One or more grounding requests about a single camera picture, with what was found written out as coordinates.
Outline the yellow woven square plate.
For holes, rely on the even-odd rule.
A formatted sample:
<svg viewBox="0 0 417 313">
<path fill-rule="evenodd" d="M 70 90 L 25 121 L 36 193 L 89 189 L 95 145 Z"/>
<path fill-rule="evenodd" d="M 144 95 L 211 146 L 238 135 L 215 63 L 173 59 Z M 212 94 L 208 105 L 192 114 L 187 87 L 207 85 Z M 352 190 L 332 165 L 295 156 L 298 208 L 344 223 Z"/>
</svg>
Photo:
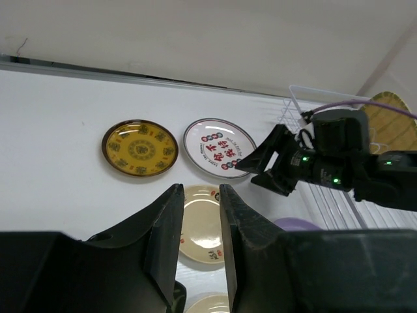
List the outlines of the yellow woven square plate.
<svg viewBox="0 0 417 313">
<path fill-rule="evenodd" d="M 416 150 L 416 121 L 406 115 L 369 104 L 362 106 L 369 119 L 370 151 Z"/>
</svg>

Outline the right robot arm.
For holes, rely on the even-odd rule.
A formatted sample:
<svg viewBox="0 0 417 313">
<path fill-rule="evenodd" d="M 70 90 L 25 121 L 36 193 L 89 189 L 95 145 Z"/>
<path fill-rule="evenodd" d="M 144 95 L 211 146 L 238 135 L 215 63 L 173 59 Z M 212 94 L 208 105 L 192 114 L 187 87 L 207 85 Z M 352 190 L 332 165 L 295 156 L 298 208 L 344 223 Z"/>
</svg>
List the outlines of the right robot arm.
<svg viewBox="0 0 417 313">
<path fill-rule="evenodd" d="M 237 162 L 253 173 L 252 183 L 288 196 L 299 181 L 344 192 L 356 201 L 416 210 L 416 152 L 370 151 L 367 115 L 358 110 L 328 110 L 313 115 L 313 147 L 277 124 L 264 142 Z"/>
</svg>

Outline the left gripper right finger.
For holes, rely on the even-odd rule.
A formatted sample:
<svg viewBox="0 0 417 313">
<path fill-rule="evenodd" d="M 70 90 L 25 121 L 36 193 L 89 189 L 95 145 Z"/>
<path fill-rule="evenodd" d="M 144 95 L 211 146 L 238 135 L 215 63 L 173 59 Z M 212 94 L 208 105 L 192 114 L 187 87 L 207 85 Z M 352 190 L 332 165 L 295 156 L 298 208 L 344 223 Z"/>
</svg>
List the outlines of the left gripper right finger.
<svg viewBox="0 0 417 313">
<path fill-rule="evenodd" d="M 283 232 L 231 185 L 220 185 L 220 216 L 231 312 L 286 312 Z"/>
</svg>

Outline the white plate red characters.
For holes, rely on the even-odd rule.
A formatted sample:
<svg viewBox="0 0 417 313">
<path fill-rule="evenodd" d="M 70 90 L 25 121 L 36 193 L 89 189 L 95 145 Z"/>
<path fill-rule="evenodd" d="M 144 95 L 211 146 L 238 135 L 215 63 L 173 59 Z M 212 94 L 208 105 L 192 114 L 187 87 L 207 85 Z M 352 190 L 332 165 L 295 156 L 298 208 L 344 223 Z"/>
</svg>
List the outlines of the white plate red characters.
<svg viewBox="0 0 417 313">
<path fill-rule="evenodd" d="M 195 166 L 222 179 L 247 176 L 247 172 L 236 166 L 257 148 L 243 128 L 218 118 L 203 118 L 191 123 L 184 131 L 183 144 Z"/>
</svg>

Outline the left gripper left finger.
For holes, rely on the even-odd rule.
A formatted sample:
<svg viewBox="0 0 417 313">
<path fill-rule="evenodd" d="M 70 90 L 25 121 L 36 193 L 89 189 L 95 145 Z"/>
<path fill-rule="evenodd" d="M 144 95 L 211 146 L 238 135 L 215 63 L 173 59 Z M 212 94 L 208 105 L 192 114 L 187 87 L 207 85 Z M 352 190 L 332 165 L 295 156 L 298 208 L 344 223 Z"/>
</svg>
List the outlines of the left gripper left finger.
<svg viewBox="0 0 417 313">
<path fill-rule="evenodd" d="M 174 184 L 150 205 L 92 236 L 87 308 L 169 308 L 173 304 L 184 187 Z"/>
</svg>

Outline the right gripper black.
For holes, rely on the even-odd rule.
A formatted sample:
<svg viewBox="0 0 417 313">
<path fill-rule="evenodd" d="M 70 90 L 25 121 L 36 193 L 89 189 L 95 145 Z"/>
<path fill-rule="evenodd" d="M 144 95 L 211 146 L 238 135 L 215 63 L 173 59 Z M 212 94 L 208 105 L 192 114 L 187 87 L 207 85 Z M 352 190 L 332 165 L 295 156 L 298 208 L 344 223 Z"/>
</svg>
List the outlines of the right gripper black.
<svg viewBox="0 0 417 313">
<path fill-rule="evenodd" d="M 272 155 L 273 171 L 252 177 L 251 182 L 281 196 L 288 196 L 299 181 L 324 185 L 334 177 L 339 189 L 352 189 L 353 163 L 368 156 L 367 115 L 359 110 L 328 110 L 313 115 L 315 149 L 303 149 L 288 128 L 277 124 L 252 153 L 237 162 L 240 171 L 264 171 Z"/>
</svg>

